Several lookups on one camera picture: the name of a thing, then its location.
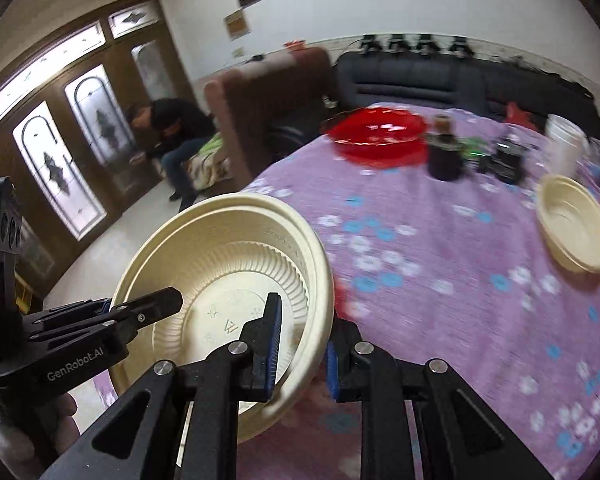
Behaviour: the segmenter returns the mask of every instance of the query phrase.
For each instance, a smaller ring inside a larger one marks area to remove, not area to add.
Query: man
[[[160,132],[160,143],[152,150],[131,159],[140,164],[150,158],[160,160],[175,192],[169,200],[182,198],[180,211],[193,205],[196,191],[182,163],[189,160],[216,132],[213,119],[195,104],[183,99],[157,99],[150,106],[132,105],[126,120],[134,128],[154,128]]]

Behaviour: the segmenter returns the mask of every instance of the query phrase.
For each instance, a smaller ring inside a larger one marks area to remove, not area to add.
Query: wooden door
[[[113,49],[91,56],[53,81],[54,117],[69,150],[88,168],[88,181],[115,205],[118,218],[158,183],[151,165],[132,166],[129,159],[145,147],[126,122],[118,100]]]
[[[45,88],[0,123],[0,175],[11,178],[24,218],[54,262],[46,276],[24,276],[42,294],[122,213],[93,168],[72,157],[52,102]]]

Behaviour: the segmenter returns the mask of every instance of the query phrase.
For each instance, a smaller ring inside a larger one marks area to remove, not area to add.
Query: plastic bowl
[[[341,155],[355,163],[392,168],[427,160],[427,123],[407,110],[360,108],[325,121],[320,130]]]
[[[600,205],[570,178],[545,175],[538,189],[538,219],[554,259],[571,272],[600,272]]]
[[[277,292],[283,314],[276,389],[267,404],[240,404],[238,441],[266,430],[309,384],[331,333],[333,279],[311,226],[268,196],[234,193],[205,200],[140,248],[112,305],[166,286],[182,293],[182,309],[129,343],[129,356],[109,371],[118,395],[157,360],[199,361],[238,339],[242,325],[261,316],[267,294]]]

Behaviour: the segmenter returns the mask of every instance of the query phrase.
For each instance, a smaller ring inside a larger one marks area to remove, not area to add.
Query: orange object
[[[531,113],[525,112],[518,108],[518,105],[511,102],[507,104],[507,118],[504,122],[509,124],[517,124],[518,126],[524,126],[529,130],[539,132],[535,124],[531,122]]]
[[[304,49],[304,43],[304,40],[287,41],[285,43],[285,48],[287,50],[290,50],[291,52],[293,52],[294,50],[302,50]]]
[[[420,115],[392,108],[344,112],[321,128],[351,162],[379,169],[426,162],[426,130],[427,123]]]

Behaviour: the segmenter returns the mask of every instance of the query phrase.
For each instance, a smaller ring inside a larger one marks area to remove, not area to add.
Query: white bucket
[[[199,361],[238,339],[243,324],[262,315],[267,294],[277,292],[283,313],[276,388],[267,404],[240,404],[238,441],[266,430],[309,384],[331,333],[333,278],[311,226],[269,196],[233,193],[205,200],[141,247],[112,305],[166,286],[182,293],[182,309],[129,343],[129,357],[110,369],[116,392],[122,394],[157,360]]]
[[[588,147],[584,132],[571,121],[551,114],[545,134],[550,139],[546,147],[548,171],[569,178],[575,176],[577,163]]]

